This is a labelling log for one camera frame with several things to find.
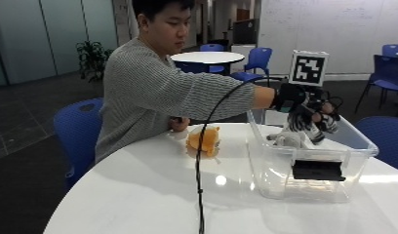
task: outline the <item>man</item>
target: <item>man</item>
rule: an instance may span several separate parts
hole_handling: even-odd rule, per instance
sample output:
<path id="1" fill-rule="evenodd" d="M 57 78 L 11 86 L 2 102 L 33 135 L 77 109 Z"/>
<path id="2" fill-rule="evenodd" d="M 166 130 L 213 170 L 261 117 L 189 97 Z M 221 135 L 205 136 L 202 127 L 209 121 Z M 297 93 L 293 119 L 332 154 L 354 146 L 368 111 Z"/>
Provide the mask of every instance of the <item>man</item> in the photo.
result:
<path id="1" fill-rule="evenodd" d="M 174 67 L 170 56 L 184 48 L 194 2 L 133 0 L 139 35 L 114 51 L 107 62 L 97 163 L 141 139 L 169 129 L 184 131 L 189 118 L 206 120 L 225 94 L 242 84 L 230 77 L 184 73 Z M 274 97 L 274 89 L 248 84 L 225 100 L 213 119 L 269 108 Z M 173 116 L 184 117 L 182 123 Z"/>

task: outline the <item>black hair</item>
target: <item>black hair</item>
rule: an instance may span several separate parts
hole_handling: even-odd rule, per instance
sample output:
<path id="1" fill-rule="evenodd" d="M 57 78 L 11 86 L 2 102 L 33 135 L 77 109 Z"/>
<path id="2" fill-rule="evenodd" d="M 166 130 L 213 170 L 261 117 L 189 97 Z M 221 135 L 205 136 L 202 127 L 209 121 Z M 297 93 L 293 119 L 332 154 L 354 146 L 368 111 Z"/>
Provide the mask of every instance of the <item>black hair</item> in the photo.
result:
<path id="1" fill-rule="evenodd" d="M 166 9 L 169 4 L 177 2 L 181 4 L 181 9 L 193 9 L 196 0 L 133 0 L 133 10 L 135 18 L 139 14 L 145 14 L 148 19 L 154 20 L 156 16 Z"/>

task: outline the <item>plastic container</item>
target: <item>plastic container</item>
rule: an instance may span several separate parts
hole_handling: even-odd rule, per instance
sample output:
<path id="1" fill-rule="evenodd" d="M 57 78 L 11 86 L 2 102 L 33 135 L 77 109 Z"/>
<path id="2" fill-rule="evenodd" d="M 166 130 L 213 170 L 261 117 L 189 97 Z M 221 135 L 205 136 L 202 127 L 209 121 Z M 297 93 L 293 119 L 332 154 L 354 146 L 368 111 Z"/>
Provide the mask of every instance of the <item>plastic container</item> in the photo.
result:
<path id="1" fill-rule="evenodd" d="M 320 147 L 276 146 L 268 135 L 280 133 L 286 114 L 249 111 L 248 145 L 254 179 L 261 193 L 274 199 L 348 202 L 369 158 L 378 147 L 342 117 L 336 134 L 325 134 Z"/>

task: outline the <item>striped sweater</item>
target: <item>striped sweater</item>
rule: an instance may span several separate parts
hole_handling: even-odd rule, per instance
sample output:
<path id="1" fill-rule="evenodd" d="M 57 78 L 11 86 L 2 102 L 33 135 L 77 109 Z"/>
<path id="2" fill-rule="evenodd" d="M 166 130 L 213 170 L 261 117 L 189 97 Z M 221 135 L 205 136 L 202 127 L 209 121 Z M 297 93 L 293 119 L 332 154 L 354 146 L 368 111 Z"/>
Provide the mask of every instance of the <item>striped sweater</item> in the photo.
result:
<path id="1" fill-rule="evenodd" d="M 184 73 L 169 58 L 135 38 L 111 54 L 105 75 L 103 126 L 95 162 L 133 142 L 170 129 L 172 116 L 206 120 L 225 94 L 241 84 L 222 75 Z M 253 107 L 254 86 L 246 85 L 220 106 L 213 120 Z"/>

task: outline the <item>chair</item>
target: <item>chair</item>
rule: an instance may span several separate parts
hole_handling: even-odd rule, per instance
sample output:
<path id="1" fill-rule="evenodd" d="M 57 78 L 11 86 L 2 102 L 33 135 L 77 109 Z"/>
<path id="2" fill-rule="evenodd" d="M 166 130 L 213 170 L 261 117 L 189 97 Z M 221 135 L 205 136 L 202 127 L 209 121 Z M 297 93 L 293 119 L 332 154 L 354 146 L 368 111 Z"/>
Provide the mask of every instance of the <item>chair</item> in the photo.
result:
<path id="1" fill-rule="evenodd" d="M 356 127 L 377 144 L 377 158 L 398 169 L 398 118 L 369 117 L 361 120 Z"/>
<path id="2" fill-rule="evenodd" d="M 229 40 L 228 39 L 212 39 L 209 40 L 209 44 L 220 44 L 225 47 L 225 51 L 228 52 L 229 48 Z"/>
<path id="3" fill-rule="evenodd" d="M 202 73 L 209 72 L 209 65 L 202 62 L 193 61 L 176 61 L 176 67 L 178 67 L 185 73 Z"/>
<path id="4" fill-rule="evenodd" d="M 382 46 L 382 55 L 388 57 L 398 57 L 398 44 L 390 44 Z"/>
<path id="5" fill-rule="evenodd" d="M 225 46 L 221 44 L 206 44 L 201 46 L 202 52 L 224 52 Z M 210 72 L 212 73 L 222 73 L 225 71 L 225 67 L 221 65 L 212 65 Z"/>
<path id="6" fill-rule="evenodd" d="M 249 81 L 253 79 L 264 78 L 264 75 L 249 73 L 248 70 L 261 68 L 264 69 L 268 77 L 270 77 L 269 62 L 273 56 L 274 50 L 272 48 L 254 48 L 250 51 L 249 63 L 244 66 L 244 72 L 236 72 L 230 76 L 236 80 Z"/>
<path id="7" fill-rule="evenodd" d="M 374 56 L 374 74 L 370 77 L 370 81 L 360 98 L 356 113 L 358 112 L 360 105 L 364 101 L 365 95 L 369 93 L 372 86 L 381 87 L 381 108 L 386 101 L 388 91 L 398 92 L 398 58 L 378 55 Z"/>
<path id="8" fill-rule="evenodd" d="M 95 144 L 101 132 L 99 109 L 103 99 L 90 99 L 69 105 L 54 117 L 55 133 L 71 165 L 66 173 L 69 189 L 73 188 L 95 161 Z"/>

